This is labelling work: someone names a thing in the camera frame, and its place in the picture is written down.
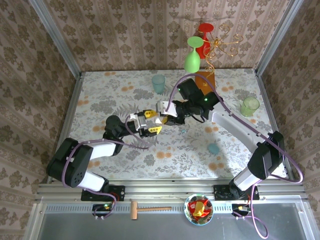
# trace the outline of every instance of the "floral tablecloth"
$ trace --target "floral tablecloth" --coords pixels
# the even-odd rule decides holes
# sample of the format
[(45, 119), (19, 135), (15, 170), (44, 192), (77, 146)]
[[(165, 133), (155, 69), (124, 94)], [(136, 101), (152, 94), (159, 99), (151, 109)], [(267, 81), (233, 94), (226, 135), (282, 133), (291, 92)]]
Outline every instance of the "floral tablecloth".
[[(165, 76), (165, 91), (156, 94), (151, 78)], [(78, 141), (100, 139), (108, 116), (117, 115), (122, 121), (130, 113), (155, 110), (156, 102), (167, 101), (174, 84), (187, 74), (184, 70), (146, 70), (86, 72), (70, 137)], [(248, 119), (260, 128), (272, 131), (260, 89), (252, 69), (217, 69), (217, 92), (235, 111), (248, 96), (260, 101), (260, 108)], [(177, 93), (175, 99), (182, 100)], [(123, 139), (137, 145), (132, 136)], [(214, 122), (198, 123), (191, 117), (186, 125), (164, 126), (155, 137), (145, 138), (151, 148), (139, 150), (123, 147), (114, 157), (92, 160), (88, 168), (106, 178), (232, 178), (247, 166), (251, 153), (235, 137)], [(214, 143), (219, 153), (209, 153)], [(284, 166), (275, 173), (285, 177)]]

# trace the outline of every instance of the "gold wire stand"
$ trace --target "gold wire stand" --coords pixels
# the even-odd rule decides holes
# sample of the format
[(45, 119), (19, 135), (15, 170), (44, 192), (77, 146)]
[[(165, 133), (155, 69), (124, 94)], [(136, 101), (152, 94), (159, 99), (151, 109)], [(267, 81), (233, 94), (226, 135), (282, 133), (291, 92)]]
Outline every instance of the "gold wire stand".
[(214, 65), (211, 63), (212, 59), (216, 56), (215, 50), (218, 48), (218, 49), (220, 49), (222, 52), (224, 52), (225, 54), (227, 54), (227, 55), (229, 55), (229, 56), (231, 56), (231, 57), (234, 57), (234, 56), (238, 55), (238, 49), (237, 49), (237, 48), (231, 47), (231, 48), (230, 48), (230, 51), (229, 51), (229, 52), (226, 52), (226, 51), (224, 51), (220, 46), (221, 46), (221, 45), (229, 45), (229, 44), (238, 44), (238, 43), (240, 43), (240, 42), (242, 42), (242, 41), (244, 40), (244, 37), (243, 37), (242, 35), (240, 35), (240, 34), (235, 34), (235, 35), (233, 35), (233, 39), (234, 39), (235, 41), (232, 41), (232, 42), (223, 42), (222, 40), (223, 40), (223, 39), (226, 37), (226, 35), (230, 32), (231, 28), (230, 28), (228, 25), (226, 25), (226, 24), (222, 24), (222, 25), (219, 26), (219, 29), (222, 30), (222, 31), (225, 31), (225, 30), (227, 29), (227, 32), (226, 32), (221, 38), (218, 38), (218, 37), (215, 37), (215, 38), (214, 38), (214, 37), (212, 36), (211, 32), (209, 32), (209, 33), (210, 33), (210, 36), (211, 36), (211, 38), (212, 38), (213, 40), (212, 40), (212, 41), (203, 40), (204, 42), (210, 43), (210, 51), (209, 51), (207, 54), (205, 54), (206, 51), (205, 51), (205, 49), (203, 49), (203, 54), (205, 55), (205, 61), (206, 61), (207, 64), (209, 65), (209, 66), (207, 66), (207, 67), (205, 68), (205, 70), (206, 70), (207, 72), (211, 72), (211, 73), (207, 76), (207, 78), (208, 78), (209, 76), (211, 76), (212, 74), (215, 73), (215, 67), (214, 67)]

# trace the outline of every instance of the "metal frame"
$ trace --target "metal frame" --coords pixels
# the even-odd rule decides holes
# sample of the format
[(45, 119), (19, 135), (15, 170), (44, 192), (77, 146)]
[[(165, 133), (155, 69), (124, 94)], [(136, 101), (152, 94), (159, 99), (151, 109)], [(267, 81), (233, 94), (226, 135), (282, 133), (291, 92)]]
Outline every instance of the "metal frame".
[[(72, 126), (72, 122), (75, 116), (75, 112), (76, 112), (76, 108), (77, 108), (77, 102), (79, 100), (79, 96), (82, 90), (82, 84), (84, 83), (84, 79), (85, 79), (85, 74), (86, 73), (82, 73), (81, 76), (79, 77), (79, 80), (75, 82), (74, 85), (74, 89), (72, 92), (72, 96), (70, 99), (70, 103), (69, 103), (69, 107), (68, 110), (66, 112), (66, 116), (64, 119), (64, 123), (62, 126), (62, 130), (60, 133), (60, 137), (56, 146), (56, 150), (60, 147), (61, 143), (69, 137), (70, 131), (71, 131), (71, 126)], [(49, 176), (47, 179), (47, 183), (51, 183), (52, 181), (52, 177)]]
[[(267, 91), (265, 89), (265, 85), (262, 81), (262, 77), (261, 77), (261, 75), (259, 75), (257, 73), (257, 70), (254, 70), (254, 72), (255, 72), (256, 81), (258, 82), (258, 85), (260, 88), (260, 92), (262, 95), (262, 99), (263, 99), (263, 102), (265, 105), (266, 112), (267, 112), (268, 117), (270, 119), (270, 124), (271, 124), (272, 130), (279, 131), (278, 126), (277, 126), (277, 122), (276, 122), (276, 118), (275, 118), (274, 112), (272, 111), (271, 104), (270, 104), (270, 101), (269, 101), (269, 98), (267, 95)], [(284, 168), (286, 170), (286, 174), (288, 175), (289, 179), (294, 180), (295, 177), (293, 175), (291, 165), (290, 165), (287, 158), (285, 158), (285, 160), (283, 161), (283, 164), (284, 164)]]
[[(124, 201), (117, 203), (120, 208), (121, 206), (127, 207), (131, 200), (138, 201), (143, 206), (161, 206), (163, 204), (182, 206), (186, 198), (193, 193), (204, 193), (212, 200), (213, 204), (245, 203), (243, 200), (214, 201), (213, 185), (228, 184), (229, 181), (230, 179), (217, 178), (111, 179), (110, 184), (125, 185), (126, 187)], [(320, 238), (308, 196), (302, 184), (281, 180), (265, 180), (260, 182), (257, 187), (260, 200), (253, 201), (254, 204), (295, 203), (306, 238), (308, 240)], [(81, 191), (79, 188), (65, 188), (59, 181), (40, 184), (24, 239), (36, 240), (38, 238), (44, 213), (47, 209), (50, 212), (52, 206), (66, 207), (69, 213), (85, 214), (88, 208), (84, 211), (82, 208), (84, 205), (104, 203), (81, 201)]]
[(291, 0), (289, 2), (288, 7), (285, 9), (282, 18), (269, 41), (269, 44), (266, 46), (264, 53), (256, 66), (258, 75), (262, 75), (266, 69), (303, 2), (303, 0)]
[(66, 44), (64, 37), (62, 36), (57, 25), (55, 24), (55, 21), (51, 17), (46, 4), (42, 0), (30, 0), (30, 3), (34, 8), (36, 14), (39, 16), (50, 37), (52, 38), (54, 44), (58, 48), (59, 53), (62, 55), (64, 61), (68, 65), (71, 73), (73, 74), (75, 79), (79, 79), (81, 75), (80, 68), (70, 48)]

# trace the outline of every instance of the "blue glass cup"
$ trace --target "blue glass cup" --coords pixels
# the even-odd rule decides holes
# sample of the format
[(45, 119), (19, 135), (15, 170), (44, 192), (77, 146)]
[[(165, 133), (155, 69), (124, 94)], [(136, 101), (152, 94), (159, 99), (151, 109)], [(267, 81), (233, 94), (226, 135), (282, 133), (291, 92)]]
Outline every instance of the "blue glass cup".
[(157, 94), (162, 94), (165, 90), (166, 78), (161, 74), (152, 77), (153, 89)]

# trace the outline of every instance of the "patterned wallpaper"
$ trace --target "patterned wallpaper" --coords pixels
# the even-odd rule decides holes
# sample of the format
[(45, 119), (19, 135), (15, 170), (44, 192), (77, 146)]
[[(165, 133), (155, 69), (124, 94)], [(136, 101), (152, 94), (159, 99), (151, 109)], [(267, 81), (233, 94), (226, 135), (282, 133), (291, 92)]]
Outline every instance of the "patterned wallpaper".
[(199, 22), (243, 35), (239, 54), (221, 51), (217, 68), (253, 68), (289, 0), (45, 0), (81, 71), (181, 69)]
[(0, 239), (22, 239), (75, 79), (28, 1), (0, 1)]
[(304, 0), (262, 75), (320, 226), (320, 1)]

